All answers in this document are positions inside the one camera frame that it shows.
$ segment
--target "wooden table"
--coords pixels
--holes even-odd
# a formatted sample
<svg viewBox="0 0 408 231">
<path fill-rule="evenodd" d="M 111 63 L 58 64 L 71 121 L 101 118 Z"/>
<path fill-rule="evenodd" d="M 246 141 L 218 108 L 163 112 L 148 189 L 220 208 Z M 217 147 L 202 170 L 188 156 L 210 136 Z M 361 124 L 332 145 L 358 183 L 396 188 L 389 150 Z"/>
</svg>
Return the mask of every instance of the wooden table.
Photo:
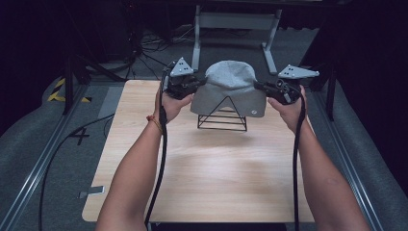
<svg viewBox="0 0 408 231">
<path fill-rule="evenodd" d="M 106 190 L 88 196 L 84 220 L 97 220 L 120 160 L 153 112 L 158 86 L 126 83 L 92 182 Z M 197 117 L 187 106 L 167 126 L 165 176 L 150 221 L 292 222 L 294 135 L 279 114 L 268 105 L 264 117 L 247 118 L 247 132 L 197 129 Z M 298 179 L 300 221 L 314 221 L 300 163 Z"/>
</svg>

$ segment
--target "gray hat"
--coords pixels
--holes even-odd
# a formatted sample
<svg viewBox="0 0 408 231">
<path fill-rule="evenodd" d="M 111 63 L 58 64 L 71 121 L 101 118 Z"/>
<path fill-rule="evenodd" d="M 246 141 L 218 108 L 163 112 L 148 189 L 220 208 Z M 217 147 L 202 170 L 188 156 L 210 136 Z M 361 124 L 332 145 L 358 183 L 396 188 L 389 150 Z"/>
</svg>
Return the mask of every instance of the gray hat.
<svg viewBox="0 0 408 231">
<path fill-rule="evenodd" d="M 254 89 L 255 71 L 249 64 L 221 61 L 207 69 L 206 78 L 206 85 L 198 89 L 192 100 L 193 113 L 209 116 L 229 107 L 240 116 L 264 116 L 267 97 L 263 91 Z"/>
</svg>

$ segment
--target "gray floor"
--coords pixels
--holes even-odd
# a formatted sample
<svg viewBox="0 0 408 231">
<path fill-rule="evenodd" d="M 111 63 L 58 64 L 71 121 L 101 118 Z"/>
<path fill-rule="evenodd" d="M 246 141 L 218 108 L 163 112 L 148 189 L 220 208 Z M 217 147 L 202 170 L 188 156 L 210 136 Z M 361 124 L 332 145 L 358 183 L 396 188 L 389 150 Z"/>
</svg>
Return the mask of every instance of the gray floor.
<svg viewBox="0 0 408 231">
<path fill-rule="evenodd" d="M 306 52 L 316 30 L 279 30 L 272 45 L 272 55 L 277 69 L 283 69 L 287 64 L 298 65 Z M 203 34 L 202 51 L 199 71 L 203 75 L 211 65 L 222 60 L 235 60 L 251 64 L 256 76 L 262 80 L 273 79 L 260 48 L 261 41 L 267 35 L 263 32 L 212 31 Z M 184 42 L 169 46 L 164 51 L 147 53 L 161 62 L 168 64 L 184 57 L 188 62 L 192 56 L 192 37 L 183 38 Z M 144 56 L 132 66 L 128 78 L 151 79 L 154 75 L 161 76 L 163 65 Z M 104 64 L 105 67 L 119 65 L 118 62 Z M 117 74 L 125 77 L 127 70 Z M 27 194 L 21 207 L 15 208 L 16 199 L 24 183 L 30 178 L 30 172 L 41 158 L 44 148 L 49 143 L 55 128 L 61 122 L 64 103 L 47 101 L 51 90 L 59 80 L 50 83 L 43 95 L 42 106 L 20 119 L 0 138 L 0 219 L 13 217 L 10 230 L 38 230 L 38 206 L 40 182 Z M 91 97 L 90 103 L 78 103 L 72 115 L 66 120 L 66 126 L 61 133 L 61 141 L 76 128 L 87 124 L 115 111 L 122 84 L 114 83 L 104 76 L 94 76 L 89 86 L 85 87 L 82 96 Z M 406 230 L 408 227 L 408 200 L 395 179 L 388 171 L 381 155 L 378 153 L 364 126 L 349 107 L 340 85 L 337 85 L 335 97 L 335 122 L 327 122 L 321 111 L 325 90 L 307 93 L 309 102 L 309 117 L 323 147 L 329 153 L 333 162 L 348 175 L 344 167 L 344 156 L 339 151 L 344 148 L 347 156 L 358 173 L 362 182 L 363 193 L 368 196 L 370 204 L 377 216 L 373 230 Z M 43 201 L 43 230 L 92 230 L 93 222 L 82 220 L 82 210 L 85 199 L 78 198 L 79 192 L 86 191 L 90 186 L 96 170 L 104 143 L 105 134 L 109 132 L 111 120 L 104 119 L 87 126 L 81 145 L 78 138 L 68 138 L 56 153 L 50 167 Z M 333 137 L 333 129 L 341 142 Z M 1 230 L 8 230 L 5 223 Z M 287 224 L 288 230 L 293 230 L 292 224 Z M 314 224 L 302 224 L 301 230 L 315 230 Z"/>
</svg>

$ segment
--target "black wire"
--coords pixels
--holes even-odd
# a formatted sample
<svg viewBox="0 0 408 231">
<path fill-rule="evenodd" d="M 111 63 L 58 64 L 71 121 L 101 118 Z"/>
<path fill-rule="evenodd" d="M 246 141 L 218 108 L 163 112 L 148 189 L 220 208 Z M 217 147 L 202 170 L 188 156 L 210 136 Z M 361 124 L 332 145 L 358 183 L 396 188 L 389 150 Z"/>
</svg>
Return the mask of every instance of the black wire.
<svg viewBox="0 0 408 231">
<path fill-rule="evenodd" d="M 107 70 L 109 70 L 109 71 L 111 71 L 113 73 L 116 73 L 116 72 L 119 72 L 121 70 L 126 69 L 127 67 L 132 66 L 132 64 L 135 62 L 136 59 L 133 59 L 133 58 L 128 58 L 128 59 L 131 60 L 129 63 L 126 63 L 126 64 L 118 66 L 118 67 L 110 68 L 110 69 L 107 69 Z M 92 75 L 103 75 L 103 73 L 101 73 L 101 72 L 99 72 L 99 71 L 97 71 L 95 69 L 87 69 L 87 72 L 89 74 L 92 74 Z"/>
<path fill-rule="evenodd" d="M 109 121 L 111 121 L 114 117 L 112 116 L 111 118 L 109 118 L 106 123 L 105 126 L 103 127 L 103 135 L 105 136 L 105 139 L 108 138 L 108 135 L 106 134 L 106 127 L 108 126 Z"/>
<path fill-rule="evenodd" d="M 51 167 L 52 162 L 54 161 L 55 156 L 57 155 L 58 150 L 61 148 L 61 146 L 63 145 L 63 143 L 66 141 L 66 139 L 68 139 L 69 137 L 77 134 L 78 132 L 80 132 L 83 128 L 96 123 L 100 120 L 106 119 L 108 117 L 112 117 L 115 114 L 111 114 L 111 115 L 107 115 L 105 117 L 102 118 L 98 118 L 92 122 L 89 122 L 85 125 L 82 125 L 81 127 L 78 127 L 77 129 L 73 130 L 71 133 L 69 133 L 57 146 L 57 148 L 55 149 L 54 153 L 51 156 L 50 161 L 47 164 L 47 167 L 45 169 L 45 172 L 43 174 L 43 180 L 41 183 L 41 192 L 40 192 L 40 197 L 39 197 L 39 207 L 38 207 L 38 230 L 41 231 L 42 230 L 42 204 L 43 204 L 43 200 L 44 200 L 44 191 L 45 191 L 45 185 L 46 185 L 46 180 L 47 180 L 47 176 L 48 176 L 48 171 Z"/>
<path fill-rule="evenodd" d="M 172 46 L 172 45 L 176 45 L 176 44 L 180 44 L 185 42 L 186 40 L 188 40 L 187 38 L 190 36 L 190 34 L 193 32 L 193 27 L 191 27 L 187 32 L 183 33 L 181 37 L 177 38 L 176 40 L 172 39 L 170 43 L 165 42 L 163 39 L 161 39 L 160 37 L 156 36 L 154 38 L 152 38 L 151 36 L 155 36 L 152 33 L 149 34 L 145 34 L 143 35 L 143 39 L 144 37 L 148 37 L 148 41 L 143 41 L 142 43 L 157 43 L 155 48 L 149 48 L 149 47 L 142 47 L 143 52 L 148 52 L 148 53 L 153 53 L 153 52 L 157 52 L 157 51 L 164 51 L 166 49 L 168 49 L 168 47 Z"/>
<path fill-rule="evenodd" d="M 297 89 L 290 87 L 292 90 L 299 92 Z M 298 193 L 297 193 L 297 150 L 300 142 L 300 128 L 302 126 L 303 120 L 306 116 L 306 106 L 305 99 L 301 92 L 300 99 L 302 101 L 301 110 L 299 119 L 296 124 L 296 132 L 294 136 L 294 145 L 293 145 L 293 209 L 294 209 L 294 230 L 299 230 L 299 202 L 298 202 Z"/>
<path fill-rule="evenodd" d="M 159 77 L 154 72 L 154 70 L 150 66 L 148 66 L 147 63 L 144 60 L 142 60 L 141 58 L 139 58 L 139 60 L 141 60 L 141 62 L 144 63 L 144 65 L 154 74 L 154 76 L 156 77 L 157 80 L 160 80 Z"/>
<path fill-rule="evenodd" d="M 164 41 L 160 37 L 152 33 L 143 35 L 143 38 L 141 39 L 141 48 L 143 51 L 146 51 L 146 52 L 156 52 L 161 48 L 163 44 L 164 44 Z"/>
<path fill-rule="evenodd" d="M 150 205 L 149 209 L 147 210 L 146 218 L 144 219 L 144 225 L 148 229 L 148 223 L 150 220 L 150 216 L 153 211 L 154 204 L 156 202 L 157 195 L 159 193 L 160 186 L 162 184 L 163 180 L 163 175 L 165 172 L 165 166 L 166 166 L 166 151 L 167 151 L 167 116 L 166 116 L 166 110 L 165 107 L 163 107 L 162 100 L 163 100 L 163 89 L 164 89 L 164 84 L 165 84 L 165 79 L 162 79 L 161 86 L 160 86 L 160 97 L 159 97 L 159 105 L 160 105 L 160 115 L 159 115 L 159 121 L 160 124 L 162 125 L 162 130 L 163 130 L 163 146 L 162 146 L 162 161 L 160 163 L 160 169 L 159 169 L 159 175 L 157 177 L 157 183 L 156 187 L 154 189 L 152 199 L 150 200 Z"/>
<path fill-rule="evenodd" d="M 161 62 L 161 61 L 158 61 L 158 60 L 156 60 L 155 58 L 153 58 L 153 57 L 151 57 L 151 56 L 148 56 L 148 55 L 146 55 L 146 54 L 144 54 L 144 53 L 143 53 L 143 55 L 144 55 L 146 58 L 152 59 L 152 60 L 156 61 L 156 62 L 159 63 L 159 64 L 162 64 L 162 65 L 164 65 L 164 66 L 167 65 L 167 64 L 165 64 L 165 63 L 163 63 L 163 62 Z"/>
</svg>

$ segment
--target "wire stand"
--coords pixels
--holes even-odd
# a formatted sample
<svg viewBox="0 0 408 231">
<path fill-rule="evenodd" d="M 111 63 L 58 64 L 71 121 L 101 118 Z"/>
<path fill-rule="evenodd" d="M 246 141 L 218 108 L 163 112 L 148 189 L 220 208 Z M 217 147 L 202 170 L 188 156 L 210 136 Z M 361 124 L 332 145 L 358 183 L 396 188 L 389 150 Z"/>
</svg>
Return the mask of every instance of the wire stand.
<svg viewBox="0 0 408 231">
<path fill-rule="evenodd" d="M 229 99 L 233 105 L 233 110 L 218 110 L 217 108 L 226 100 Z M 205 127 L 205 124 L 229 124 L 229 125 L 242 125 L 243 129 L 239 128 L 225 128 L 225 127 Z M 226 96 L 222 101 L 210 112 L 209 115 L 198 115 L 197 120 L 198 129 L 216 129 L 216 130 L 230 130 L 230 131 L 242 131 L 246 132 L 246 117 L 241 116 L 234 101 L 230 96 Z"/>
</svg>

